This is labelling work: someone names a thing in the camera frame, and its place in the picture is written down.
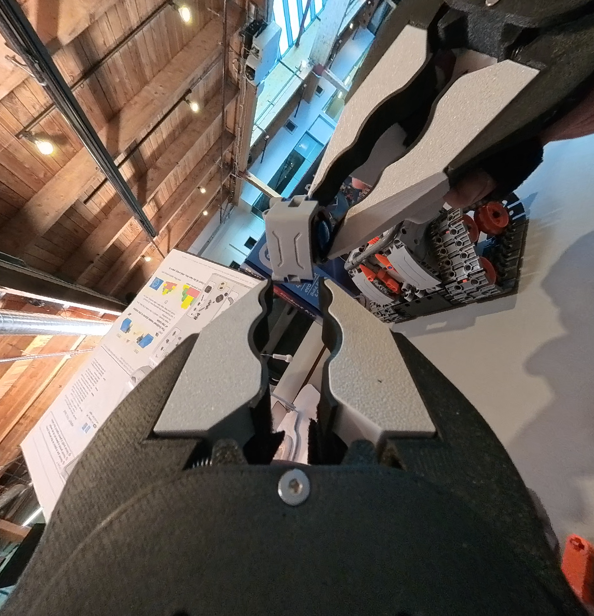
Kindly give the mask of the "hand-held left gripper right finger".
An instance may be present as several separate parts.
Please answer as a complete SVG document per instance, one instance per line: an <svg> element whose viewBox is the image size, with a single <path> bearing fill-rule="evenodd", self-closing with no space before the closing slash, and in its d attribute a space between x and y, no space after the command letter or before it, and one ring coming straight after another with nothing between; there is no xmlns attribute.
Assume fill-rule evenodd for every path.
<svg viewBox="0 0 594 616"><path fill-rule="evenodd" d="M342 441L431 437L434 423L389 326L331 280L319 292L323 341L319 427Z"/></svg>

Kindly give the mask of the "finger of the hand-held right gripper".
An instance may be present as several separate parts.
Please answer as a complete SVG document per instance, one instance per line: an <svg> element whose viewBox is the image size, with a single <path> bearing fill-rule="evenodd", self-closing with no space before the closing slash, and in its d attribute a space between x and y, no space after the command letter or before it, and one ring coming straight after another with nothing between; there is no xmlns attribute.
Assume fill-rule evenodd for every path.
<svg viewBox="0 0 594 616"><path fill-rule="evenodd" d="M437 89L437 23L389 23L359 70L309 192L310 210L327 210L341 182L371 157L395 124L415 131L406 158L384 163L358 210L440 210L449 191L445 168L460 153L460 84Z"/></svg>
<svg viewBox="0 0 594 616"><path fill-rule="evenodd" d="M349 252L396 224L434 217L450 189L445 169L539 74L504 60L461 76L436 105L424 136L388 166L369 195L346 215L328 257Z"/></svg>

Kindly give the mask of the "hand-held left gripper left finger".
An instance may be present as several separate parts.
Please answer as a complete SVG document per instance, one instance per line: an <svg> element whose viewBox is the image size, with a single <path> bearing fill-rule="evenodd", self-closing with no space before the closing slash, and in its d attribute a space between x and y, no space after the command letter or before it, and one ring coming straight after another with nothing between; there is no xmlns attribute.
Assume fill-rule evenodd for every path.
<svg viewBox="0 0 594 616"><path fill-rule="evenodd" d="M202 328L155 435L207 441L248 441L255 435L251 411L269 383L258 346L266 344L271 301L271 282L260 280Z"/></svg>

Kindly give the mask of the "grey toy canister panel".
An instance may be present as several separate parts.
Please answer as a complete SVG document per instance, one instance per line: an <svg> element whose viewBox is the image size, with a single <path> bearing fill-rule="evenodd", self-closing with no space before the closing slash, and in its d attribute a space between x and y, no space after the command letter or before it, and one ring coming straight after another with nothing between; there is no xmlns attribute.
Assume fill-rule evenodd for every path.
<svg viewBox="0 0 594 616"><path fill-rule="evenodd" d="M314 223L320 211L318 203L305 195L270 200L264 224L273 281L314 280Z"/></svg>

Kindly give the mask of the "person's right hand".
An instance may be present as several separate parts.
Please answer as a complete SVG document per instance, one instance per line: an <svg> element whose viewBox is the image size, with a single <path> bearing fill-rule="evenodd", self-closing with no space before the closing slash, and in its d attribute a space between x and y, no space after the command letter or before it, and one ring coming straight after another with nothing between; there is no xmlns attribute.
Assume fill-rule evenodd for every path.
<svg viewBox="0 0 594 616"><path fill-rule="evenodd" d="M562 119L546 127L536 138L518 149L502 152L492 163L472 171L452 187L444 201L452 208L467 207L516 189L541 164L544 147L551 142L578 139L594 134L594 91Z"/></svg>

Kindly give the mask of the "white book stand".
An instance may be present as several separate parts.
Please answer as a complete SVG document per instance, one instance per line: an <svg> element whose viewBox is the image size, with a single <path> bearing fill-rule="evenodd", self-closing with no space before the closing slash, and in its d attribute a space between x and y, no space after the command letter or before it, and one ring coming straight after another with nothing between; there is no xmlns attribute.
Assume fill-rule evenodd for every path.
<svg viewBox="0 0 594 616"><path fill-rule="evenodd" d="M287 365L270 387L272 429L283 439L275 455L278 463L308 463L310 423L317 419L322 369L329 352L318 343L296 355L264 354L263 358Z"/></svg>

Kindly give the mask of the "white instruction booklet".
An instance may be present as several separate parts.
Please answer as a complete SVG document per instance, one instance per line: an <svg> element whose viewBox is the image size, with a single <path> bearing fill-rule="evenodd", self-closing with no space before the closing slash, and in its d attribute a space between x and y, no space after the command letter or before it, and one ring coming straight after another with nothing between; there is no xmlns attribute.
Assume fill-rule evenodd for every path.
<svg viewBox="0 0 594 616"><path fill-rule="evenodd" d="M23 441L44 520L116 405L179 343L239 303L258 281L179 250L162 260Z"/></svg>

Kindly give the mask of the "grey tracked toy robot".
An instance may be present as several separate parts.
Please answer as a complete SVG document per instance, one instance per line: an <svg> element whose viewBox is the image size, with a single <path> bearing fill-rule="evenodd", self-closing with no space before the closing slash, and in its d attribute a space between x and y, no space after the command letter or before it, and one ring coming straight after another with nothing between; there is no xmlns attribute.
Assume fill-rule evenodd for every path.
<svg viewBox="0 0 594 616"><path fill-rule="evenodd" d="M401 222L352 250L345 269L365 307L401 323L517 292L529 219L514 193L423 224Z"/></svg>

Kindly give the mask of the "blue robot kit box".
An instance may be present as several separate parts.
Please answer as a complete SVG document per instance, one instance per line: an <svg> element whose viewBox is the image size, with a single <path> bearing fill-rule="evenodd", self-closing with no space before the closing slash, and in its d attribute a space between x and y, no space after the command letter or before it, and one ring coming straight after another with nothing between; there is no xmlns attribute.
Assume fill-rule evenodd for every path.
<svg viewBox="0 0 594 616"><path fill-rule="evenodd" d="M255 244L240 266L240 270L260 279L271 278L272 269L265 235L262 235ZM314 266L313 276L313 280L307 280L303 283L273 282L273 289L277 297L322 324L323 317L319 305L319 279L332 279L351 295L354 295L355 287L352 286L341 259L336 259L322 266Z"/></svg>

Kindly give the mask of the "black steel beam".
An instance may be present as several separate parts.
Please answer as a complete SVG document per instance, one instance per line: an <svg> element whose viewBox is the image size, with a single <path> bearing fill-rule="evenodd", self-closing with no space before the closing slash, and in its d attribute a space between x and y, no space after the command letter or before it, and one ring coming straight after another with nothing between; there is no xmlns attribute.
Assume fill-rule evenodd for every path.
<svg viewBox="0 0 594 616"><path fill-rule="evenodd" d="M127 304L76 283L70 283L0 252L0 293L118 315Z"/></svg>

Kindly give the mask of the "small orange toy piece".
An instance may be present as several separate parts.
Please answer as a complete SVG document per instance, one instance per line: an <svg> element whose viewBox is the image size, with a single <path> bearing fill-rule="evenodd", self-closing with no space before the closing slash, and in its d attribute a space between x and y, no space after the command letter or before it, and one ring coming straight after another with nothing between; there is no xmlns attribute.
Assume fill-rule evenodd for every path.
<svg viewBox="0 0 594 616"><path fill-rule="evenodd" d="M594 606L594 545L579 535L568 535L561 568L576 597Z"/></svg>

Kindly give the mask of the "metal ventilation duct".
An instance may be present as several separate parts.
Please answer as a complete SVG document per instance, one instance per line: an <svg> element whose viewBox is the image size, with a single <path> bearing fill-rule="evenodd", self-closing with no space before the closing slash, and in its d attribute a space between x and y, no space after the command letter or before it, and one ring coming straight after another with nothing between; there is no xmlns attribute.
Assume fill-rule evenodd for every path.
<svg viewBox="0 0 594 616"><path fill-rule="evenodd" d="M0 336L104 336L121 317L111 320L70 319L45 313L0 309Z"/></svg>

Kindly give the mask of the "black ceiling track rail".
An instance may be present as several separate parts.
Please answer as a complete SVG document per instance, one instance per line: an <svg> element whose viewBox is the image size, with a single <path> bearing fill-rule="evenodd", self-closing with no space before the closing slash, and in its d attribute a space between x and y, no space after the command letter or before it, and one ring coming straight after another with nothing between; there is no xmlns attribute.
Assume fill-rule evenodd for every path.
<svg viewBox="0 0 594 616"><path fill-rule="evenodd" d="M46 46L16 1L0 1L0 34L24 59L33 77L68 121L94 162L132 212L139 226L151 239L154 239L158 235L157 231L64 81L62 73L55 66Z"/></svg>

